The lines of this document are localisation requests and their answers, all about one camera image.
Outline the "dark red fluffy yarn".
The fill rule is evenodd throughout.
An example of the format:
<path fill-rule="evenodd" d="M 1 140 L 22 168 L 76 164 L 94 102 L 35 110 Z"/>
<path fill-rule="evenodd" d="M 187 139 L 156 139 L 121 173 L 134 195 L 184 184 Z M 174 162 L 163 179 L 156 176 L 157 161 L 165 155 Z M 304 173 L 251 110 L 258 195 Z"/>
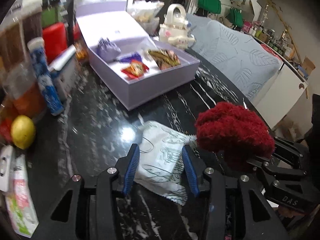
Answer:
<path fill-rule="evenodd" d="M 270 158 L 275 143 L 264 121 L 254 112 L 228 102 L 199 114 L 196 141 L 200 148 L 223 151 L 233 158 Z"/>

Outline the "red cartoon snack packet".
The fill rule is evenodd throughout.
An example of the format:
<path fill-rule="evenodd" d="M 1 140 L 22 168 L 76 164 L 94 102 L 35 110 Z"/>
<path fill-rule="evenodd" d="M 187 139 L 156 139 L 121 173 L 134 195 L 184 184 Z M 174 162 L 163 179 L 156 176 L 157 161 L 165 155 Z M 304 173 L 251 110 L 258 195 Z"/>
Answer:
<path fill-rule="evenodd" d="M 142 61 L 131 60 L 128 67 L 121 70 L 127 77 L 131 79 L 137 79 L 143 77 L 145 73 L 149 71 L 149 67 Z"/>

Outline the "gold patterned snack packet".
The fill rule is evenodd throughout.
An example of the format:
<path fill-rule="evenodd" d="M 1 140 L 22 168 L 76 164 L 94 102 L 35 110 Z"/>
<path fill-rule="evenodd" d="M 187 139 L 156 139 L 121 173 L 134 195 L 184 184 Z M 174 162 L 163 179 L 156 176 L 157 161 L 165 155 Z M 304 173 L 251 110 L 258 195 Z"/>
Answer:
<path fill-rule="evenodd" d="M 177 67 L 181 64 L 180 59 L 173 50 L 148 50 L 148 54 L 156 62 L 160 70 Z"/>

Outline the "lavender drawstring pouch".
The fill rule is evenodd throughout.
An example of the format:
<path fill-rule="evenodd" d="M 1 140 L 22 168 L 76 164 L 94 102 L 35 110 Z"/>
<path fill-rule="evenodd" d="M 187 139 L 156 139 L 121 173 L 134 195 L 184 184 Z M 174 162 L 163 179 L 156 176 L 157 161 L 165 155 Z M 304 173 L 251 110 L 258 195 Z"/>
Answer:
<path fill-rule="evenodd" d="M 107 63 L 113 62 L 120 54 L 121 49 L 108 38 L 101 38 L 97 46 L 97 54 Z"/>

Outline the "open lavender gift box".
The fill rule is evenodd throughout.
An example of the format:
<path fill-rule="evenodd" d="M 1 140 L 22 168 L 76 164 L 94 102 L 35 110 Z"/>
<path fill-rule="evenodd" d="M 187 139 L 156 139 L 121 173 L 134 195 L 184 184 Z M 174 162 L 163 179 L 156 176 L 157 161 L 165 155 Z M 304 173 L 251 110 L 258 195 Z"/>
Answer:
<path fill-rule="evenodd" d="M 130 111 L 192 81 L 200 62 L 183 50 L 153 40 L 125 9 L 126 2 L 107 1 L 77 6 L 75 15 L 93 70 Z M 97 54 L 101 38 L 108 38 L 121 49 L 113 62 L 107 63 Z M 147 52 L 160 49 L 173 50 L 181 64 L 160 70 Z M 131 60 L 142 61 L 149 71 L 137 79 L 127 77 L 121 70 L 128 67 Z"/>

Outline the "blue tablet tube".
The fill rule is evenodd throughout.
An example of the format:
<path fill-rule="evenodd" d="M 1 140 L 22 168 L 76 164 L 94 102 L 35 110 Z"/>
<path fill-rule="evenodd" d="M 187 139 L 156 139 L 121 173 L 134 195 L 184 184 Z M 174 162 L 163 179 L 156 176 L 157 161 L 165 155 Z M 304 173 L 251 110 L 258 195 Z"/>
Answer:
<path fill-rule="evenodd" d="M 27 43 L 31 65 L 34 69 L 40 92 L 45 99 L 48 109 L 53 116 L 61 114 L 64 110 L 63 104 L 53 84 L 48 69 L 47 58 L 44 50 L 44 40 L 36 37 Z"/>

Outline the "white blue medicine box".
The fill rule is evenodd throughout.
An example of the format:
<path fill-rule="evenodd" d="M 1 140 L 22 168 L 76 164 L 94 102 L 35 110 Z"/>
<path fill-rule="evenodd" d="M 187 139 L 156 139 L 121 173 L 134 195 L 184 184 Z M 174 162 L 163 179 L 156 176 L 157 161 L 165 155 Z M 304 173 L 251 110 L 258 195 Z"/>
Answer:
<path fill-rule="evenodd" d="M 62 102 L 67 100 L 76 80 L 75 54 L 76 47 L 71 45 L 54 59 L 48 67 L 57 94 Z"/>

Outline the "cardboard box on counter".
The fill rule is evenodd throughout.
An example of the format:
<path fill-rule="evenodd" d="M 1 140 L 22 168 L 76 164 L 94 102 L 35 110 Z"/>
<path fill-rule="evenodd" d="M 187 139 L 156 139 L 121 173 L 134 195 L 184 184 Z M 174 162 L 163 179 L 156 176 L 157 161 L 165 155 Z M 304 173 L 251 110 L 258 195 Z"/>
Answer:
<path fill-rule="evenodd" d="M 315 68 L 315 64 L 308 57 L 305 57 L 303 64 L 300 67 L 300 71 L 303 73 L 304 78 L 308 79 Z"/>

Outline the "front blue leaf cushion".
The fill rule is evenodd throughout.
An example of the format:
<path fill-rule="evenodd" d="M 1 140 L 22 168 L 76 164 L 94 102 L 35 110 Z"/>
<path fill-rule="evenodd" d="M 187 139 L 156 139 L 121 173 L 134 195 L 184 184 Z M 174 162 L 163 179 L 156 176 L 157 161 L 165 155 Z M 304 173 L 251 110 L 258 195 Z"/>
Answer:
<path fill-rule="evenodd" d="M 280 69 L 280 59 L 268 53 L 252 36 L 217 20 L 187 14 L 192 50 L 224 74 L 250 101 Z"/>

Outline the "yellow lemon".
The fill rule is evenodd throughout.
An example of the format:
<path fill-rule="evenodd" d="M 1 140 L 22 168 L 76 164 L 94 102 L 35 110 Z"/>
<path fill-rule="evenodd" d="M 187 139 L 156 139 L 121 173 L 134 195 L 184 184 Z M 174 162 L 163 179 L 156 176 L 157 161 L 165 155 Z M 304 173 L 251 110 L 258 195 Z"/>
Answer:
<path fill-rule="evenodd" d="M 36 128 L 31 118 L 19 115 L 12 122 L 10 132 L 14 145 L 26 150 L 34 140 Z"/>

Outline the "orange contents plastic jar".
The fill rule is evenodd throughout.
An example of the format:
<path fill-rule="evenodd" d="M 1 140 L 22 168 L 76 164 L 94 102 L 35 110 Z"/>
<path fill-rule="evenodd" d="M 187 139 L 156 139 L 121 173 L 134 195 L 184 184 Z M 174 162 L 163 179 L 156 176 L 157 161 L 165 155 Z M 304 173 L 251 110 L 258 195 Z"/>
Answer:
<path fill-rule="evenodd" d="M 1 73 L 4 91 L 20 115 L 39 122 L 46 113 L 46 102 L 40 92 L 34 70 L 28 61 L 22 61 Z"/>

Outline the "cream cinnamoroll water bottle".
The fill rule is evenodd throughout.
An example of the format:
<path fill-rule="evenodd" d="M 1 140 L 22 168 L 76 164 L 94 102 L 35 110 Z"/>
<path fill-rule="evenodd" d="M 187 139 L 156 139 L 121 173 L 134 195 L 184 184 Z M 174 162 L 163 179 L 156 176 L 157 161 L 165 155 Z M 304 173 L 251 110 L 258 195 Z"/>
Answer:
<path fill-rule="evenodd" d="M 167 14 L 164 15 L 164 22 L 159 25 L 159 41 L 168 43 L 181 50 L 191 47 L 196 42 L 195 37 L 190 34 L 191 23 L 186 19 L 184 6 L 171 4 Z"/>

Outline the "red lidded bottle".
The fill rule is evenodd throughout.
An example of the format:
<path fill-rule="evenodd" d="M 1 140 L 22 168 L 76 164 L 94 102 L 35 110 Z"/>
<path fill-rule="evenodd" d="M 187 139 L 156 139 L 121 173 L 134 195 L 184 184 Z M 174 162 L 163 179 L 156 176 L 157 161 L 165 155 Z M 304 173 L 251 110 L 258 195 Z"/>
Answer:
<path fill-rule="evenodd" d="M 57 22 L 43 29 L 44 49 L 47 62 L 51 64 L 67 49 L 66 28 L 62 22 Z"/>

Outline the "lower green tote bag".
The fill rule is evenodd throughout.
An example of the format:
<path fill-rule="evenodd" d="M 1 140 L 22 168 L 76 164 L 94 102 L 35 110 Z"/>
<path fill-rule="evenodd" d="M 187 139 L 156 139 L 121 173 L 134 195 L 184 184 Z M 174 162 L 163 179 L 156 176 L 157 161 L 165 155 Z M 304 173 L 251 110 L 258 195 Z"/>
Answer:
<path fill-rule="evenodd" d="M 242 18 L 242 13 L 240 9 L 231 8 L 227 19 L 231 22 L 232 25 L 242 28 L 244 25 L 244 20 Z"/>

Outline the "brown powder jar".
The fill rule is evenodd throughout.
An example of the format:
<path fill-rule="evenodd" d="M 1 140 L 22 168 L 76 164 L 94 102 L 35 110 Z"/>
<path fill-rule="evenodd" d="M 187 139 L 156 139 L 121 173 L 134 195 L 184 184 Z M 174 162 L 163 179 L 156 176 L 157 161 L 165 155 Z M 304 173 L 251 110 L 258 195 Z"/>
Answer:
<path fill-rule="evenodd" d="M 25 45 L 34 38 L 42 37 L 42 12 L 35 12 L 25 17 L 23 23 L 23 34 Z"/>

